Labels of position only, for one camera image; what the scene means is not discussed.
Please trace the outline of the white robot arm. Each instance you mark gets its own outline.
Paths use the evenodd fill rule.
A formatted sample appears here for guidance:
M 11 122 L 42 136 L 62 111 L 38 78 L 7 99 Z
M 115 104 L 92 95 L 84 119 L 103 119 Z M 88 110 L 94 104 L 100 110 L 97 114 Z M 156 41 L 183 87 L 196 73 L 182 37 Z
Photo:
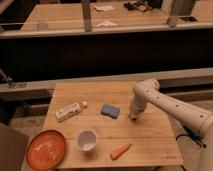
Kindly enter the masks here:
M 148 103 L 160 108 L 203 139 L 197 171 L 213 171 L 213 112 L 160 93 L 159 88 L 155 78 L 135 83 L 129 118 L 136 120 Z

